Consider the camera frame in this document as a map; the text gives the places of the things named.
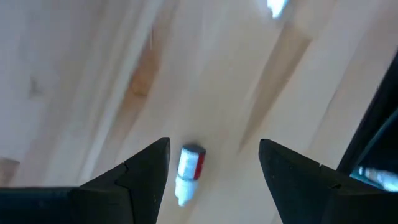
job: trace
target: black object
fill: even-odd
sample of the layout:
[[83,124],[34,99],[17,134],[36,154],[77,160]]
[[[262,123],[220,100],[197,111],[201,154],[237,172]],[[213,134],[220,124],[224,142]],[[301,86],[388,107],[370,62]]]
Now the black object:
[[398,55],[392,61],[337,171],[360,165],[398,173]]
[[259,158],[284,224],[395,223],[398,195],[325,167],[271,140]]
[[0,189],[0,223],[155,224],[169,159],[161,138],[80,187]]

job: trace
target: plywood surface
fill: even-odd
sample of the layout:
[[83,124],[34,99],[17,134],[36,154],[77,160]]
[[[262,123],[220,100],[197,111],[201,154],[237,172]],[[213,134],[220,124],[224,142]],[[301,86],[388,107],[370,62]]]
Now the plywood surface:
[[[15,184],[76,185],[168,136],[158,223],[280,223],[259,140],[336,167],[398,44],[395,0],[295,1],[281,21],[260,0],[115,2],[87,16],[97,32],[75,24],[73,44],[93,38],[94,47],[37,112],[43,125],[24,143]],[[27,82],[27,100],[46,93]],[[180,208],[178,156],[192,141],[208,154],[195,198]]]

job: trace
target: red label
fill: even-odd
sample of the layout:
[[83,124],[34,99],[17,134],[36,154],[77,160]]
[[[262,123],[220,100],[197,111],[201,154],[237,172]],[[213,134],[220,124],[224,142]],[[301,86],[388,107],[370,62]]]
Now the red label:
[[204,154],[199,154],[199,158],[198,158],[198,162],[197,162],[197,168],[195,169],[195,175],[193,176],[194,180],[199,179],[204,161],[205,161],[205,155]]

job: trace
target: glue bottle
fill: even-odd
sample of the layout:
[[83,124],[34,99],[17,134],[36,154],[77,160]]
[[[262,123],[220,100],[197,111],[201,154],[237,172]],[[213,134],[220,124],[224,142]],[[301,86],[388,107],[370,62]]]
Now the glue bottle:
[[177,177],[175,178],[175,196],[178,198],[178,205],[181,207],[193,198],[205,154],[206,150],[196,144],[182,147]]

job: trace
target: light wooden board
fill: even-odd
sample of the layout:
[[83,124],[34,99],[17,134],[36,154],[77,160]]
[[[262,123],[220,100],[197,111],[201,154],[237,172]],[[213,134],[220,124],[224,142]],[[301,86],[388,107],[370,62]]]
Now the light wooden board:
[[[14,184],[79,184],[169,136],[158,223],[278,223],[259,140],[336,167],[395,52],[397,4],[295,1],[273,21],[260,0],[125,0],[79,14],[87,32],[69,18],[79,47],[59,62],[67,69]],[[174,180],[191,141],[208,154],[195,198],[180,208]]]

